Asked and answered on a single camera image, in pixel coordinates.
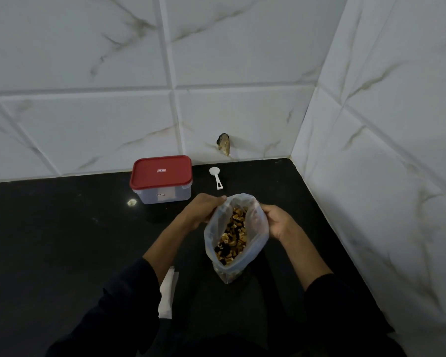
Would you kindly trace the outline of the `mixed nuts and dried fruit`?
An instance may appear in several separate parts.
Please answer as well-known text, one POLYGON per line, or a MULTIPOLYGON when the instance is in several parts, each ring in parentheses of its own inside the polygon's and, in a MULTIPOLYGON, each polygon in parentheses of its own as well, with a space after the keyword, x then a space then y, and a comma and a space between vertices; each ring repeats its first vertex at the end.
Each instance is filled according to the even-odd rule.
POLYGON ((226 225, 226 228, 214 247, 214 253, 217 260, 223 266, 228 266, 233 263, 235 258, 241 254, 247 245, 247 230, 246 230, 246 213, 248 207, 238 208, 232 210, 232 215, 226 225))

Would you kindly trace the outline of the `white paper sheet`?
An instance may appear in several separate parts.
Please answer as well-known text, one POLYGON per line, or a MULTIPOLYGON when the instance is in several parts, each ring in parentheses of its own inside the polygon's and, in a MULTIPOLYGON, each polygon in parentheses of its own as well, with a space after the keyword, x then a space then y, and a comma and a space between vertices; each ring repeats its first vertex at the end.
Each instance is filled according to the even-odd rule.
POLYGON ((172 304, 178 282, 179 272, 171 266, 160 286, 161 300, 158 306, 160 319, 172 319, 172 304))

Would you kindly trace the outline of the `white plastic measuring spoon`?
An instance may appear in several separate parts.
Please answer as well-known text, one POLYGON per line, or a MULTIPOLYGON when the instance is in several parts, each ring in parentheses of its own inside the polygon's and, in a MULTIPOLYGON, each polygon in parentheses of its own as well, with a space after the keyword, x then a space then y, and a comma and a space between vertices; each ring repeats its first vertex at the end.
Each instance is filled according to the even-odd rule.
POLYGON ((222 190, 223 189, 223 185, 222 185, 222 183, 220 181, 220 178, 219 178, 220 168, 219 167, 211 167, 209 169, 209 173, 212 176, 214 176, 214 178, 215 178, 217 190, 222 190))

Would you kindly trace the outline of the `clear plastic bag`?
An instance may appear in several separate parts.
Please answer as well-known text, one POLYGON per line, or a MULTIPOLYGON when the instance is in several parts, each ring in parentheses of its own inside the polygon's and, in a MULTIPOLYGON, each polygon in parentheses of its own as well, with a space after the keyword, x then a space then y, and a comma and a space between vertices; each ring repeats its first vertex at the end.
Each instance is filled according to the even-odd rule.
POLYGON ((222 282, 234 282, 269 239, 269 223, 257 199, 229 196, 214 210, 204 232, 205 251, 222 282))

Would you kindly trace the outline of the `person's left hand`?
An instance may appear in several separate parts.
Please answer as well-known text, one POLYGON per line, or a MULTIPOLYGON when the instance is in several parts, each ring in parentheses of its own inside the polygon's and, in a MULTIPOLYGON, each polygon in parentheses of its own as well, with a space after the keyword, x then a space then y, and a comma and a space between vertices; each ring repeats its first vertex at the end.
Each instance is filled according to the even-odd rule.
POLYGON ((206 193, 198 194, 181 212, 181 216, 188 230, 195 230, 202 223, 207 223, 209 219, 208 200, 211 195, 206 193))

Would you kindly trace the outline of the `clear container with red lid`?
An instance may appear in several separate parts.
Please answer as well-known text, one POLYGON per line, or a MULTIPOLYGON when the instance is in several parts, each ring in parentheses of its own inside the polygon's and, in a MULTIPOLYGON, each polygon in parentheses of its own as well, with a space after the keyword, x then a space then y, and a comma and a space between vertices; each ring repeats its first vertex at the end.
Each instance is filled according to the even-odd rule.
POLYGON ((146 205, 188 200, 192 183, 192 161, 186 155, 139 159, 130 178, 131 189, 146 205))

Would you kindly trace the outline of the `person's right forearm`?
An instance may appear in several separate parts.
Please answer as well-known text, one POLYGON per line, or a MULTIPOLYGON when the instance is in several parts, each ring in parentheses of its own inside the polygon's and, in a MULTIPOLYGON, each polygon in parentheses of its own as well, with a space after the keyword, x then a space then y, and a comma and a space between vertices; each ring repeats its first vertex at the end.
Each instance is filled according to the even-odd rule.
POLYGON ((329 269, 298 224, 288 224, 279 240, 304 288, 308 319, 329 357, 405 357, 377 327, 360 296, 329 269))

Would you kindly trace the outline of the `person's right hand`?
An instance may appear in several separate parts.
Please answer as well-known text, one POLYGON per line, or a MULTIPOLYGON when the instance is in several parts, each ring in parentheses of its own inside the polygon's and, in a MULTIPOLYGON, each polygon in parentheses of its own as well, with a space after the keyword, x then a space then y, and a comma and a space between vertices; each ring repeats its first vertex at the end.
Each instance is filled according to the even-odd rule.
POLYGON ((286 211, 276 205, 274 205, 274 214, 266 217, 268 220, 270 236, 282 243, 298 231, 299 226, 294 219, 286 211))

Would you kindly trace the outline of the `person's left forearm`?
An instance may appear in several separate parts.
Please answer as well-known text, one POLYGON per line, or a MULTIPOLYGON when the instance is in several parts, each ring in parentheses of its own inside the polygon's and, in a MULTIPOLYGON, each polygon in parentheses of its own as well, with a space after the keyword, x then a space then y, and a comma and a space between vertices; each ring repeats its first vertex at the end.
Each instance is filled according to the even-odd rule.
POLYGON ((160 326, 160 285, 195 222, 183 213, 138 258, 103 288, 97 304, 45 357, 136 357, 153 343, 160 326))

